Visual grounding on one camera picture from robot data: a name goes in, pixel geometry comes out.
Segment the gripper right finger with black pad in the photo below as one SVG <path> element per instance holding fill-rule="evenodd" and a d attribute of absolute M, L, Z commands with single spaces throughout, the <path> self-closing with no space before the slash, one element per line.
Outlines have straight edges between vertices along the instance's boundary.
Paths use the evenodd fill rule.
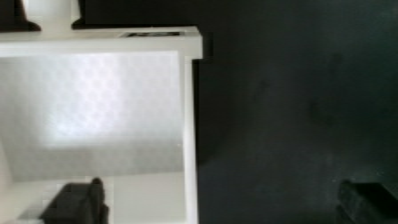
<path fill-rule="evenodd" d="M 341 182 L 334 224 L 398 224 L 398 183 Z"/>

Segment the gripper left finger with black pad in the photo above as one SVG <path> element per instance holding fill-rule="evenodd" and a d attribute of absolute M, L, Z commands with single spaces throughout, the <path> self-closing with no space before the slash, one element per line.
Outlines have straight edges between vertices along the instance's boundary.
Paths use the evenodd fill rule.
<path fill-rule="evenodd" d="M 108 224 L 105 187 L 99 178 L 68 183 L 41 213 L 44 224 Z"/>

